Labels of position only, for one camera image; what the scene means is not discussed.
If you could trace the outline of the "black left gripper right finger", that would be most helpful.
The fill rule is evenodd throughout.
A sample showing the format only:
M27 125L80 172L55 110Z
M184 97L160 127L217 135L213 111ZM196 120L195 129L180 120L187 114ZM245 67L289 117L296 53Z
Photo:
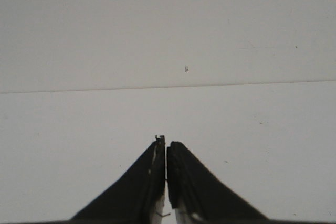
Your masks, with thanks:
M177 220L267 220L181 142L167 148L169 201Z

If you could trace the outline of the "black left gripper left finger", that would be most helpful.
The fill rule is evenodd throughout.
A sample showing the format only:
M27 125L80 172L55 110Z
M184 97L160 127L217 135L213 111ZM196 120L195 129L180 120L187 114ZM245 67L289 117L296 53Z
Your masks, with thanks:
M161 135L72 220L162 220L164 194L165 138Z

